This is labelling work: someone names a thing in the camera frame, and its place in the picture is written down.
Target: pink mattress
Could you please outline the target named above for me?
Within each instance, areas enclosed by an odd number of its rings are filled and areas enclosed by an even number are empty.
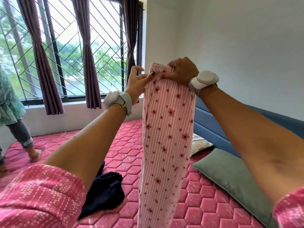
[[[137,228],[138,183],[142,160],[142,120],[125,122],[120,127],[105,159],[104,173],[114,171],[123,176],[122,188],[126,198],[115,210],[98,211],[78,221],[74,228]],[[78,130],[34,137],[43,149],[42,161]],[[196,162],[208,152],[190,159]],[[33,165],[18,143],[6,152],[9,175],[0,179],[0,191],[21,170]],[[196,169],[188,166],[179,203],[171,228],[251,228],[263,227],[249,212]]]

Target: pillow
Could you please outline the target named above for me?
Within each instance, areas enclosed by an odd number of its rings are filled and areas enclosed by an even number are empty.
[[[242,159],[216,148],[191,166],[226,190],[264,226],[278,227],[272,218],[272,203],[257,186]]]
[[[211,146],[213,146],[212,143],[208,142],[206,139],[203,139],[202,137],[193,133],[190,157],[193,154],[199,152],[200,150],[206,149],[206,148],[211,147]]]

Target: gray jeans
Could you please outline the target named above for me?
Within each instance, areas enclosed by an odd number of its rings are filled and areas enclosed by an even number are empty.
[[[34,146],[33,138],[22,119],[18,119],[16,123],[6,125],[18,142],[21,143],[24,149]],[[0,165],[4,164],[5,158],[0,156]]]

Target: tied curtain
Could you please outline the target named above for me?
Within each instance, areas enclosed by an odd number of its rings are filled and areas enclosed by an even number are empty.
[[[45,53],[35,0],[17,0],[32,38],[37,74],[47,115],[63,114],[64,109]]]
[[[83,40],[83,68],[87,107],[101,109],[99,83],[91,49],[89,0],[72,0],[77,24]]]
[[[126,72],[126,86],[128,84],[129,76],[132,66],[135,66],[134,50],[137,38],[137,22],[139,12],[139,0],[121,0],[123,9],[123,18],[125,22],[126,37],[127,37],[127,72]]]

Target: hand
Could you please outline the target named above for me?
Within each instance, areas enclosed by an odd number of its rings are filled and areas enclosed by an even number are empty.
[[[131,74],[125,91],[131,96],[132,105],[138,102],[139,96],[144,93],[146,85],[155,77],[155,72],[136,76],[136,71],[144,71],[144,69],[140,66],[133,66],[131,68]]]
[[[188,87],[190,79],[199,74],[196,65],[188,57],[171,61],[168,66],[175,68],[175,71],[173,73],[161,73],[160,78],[173,80],[178,85]]]

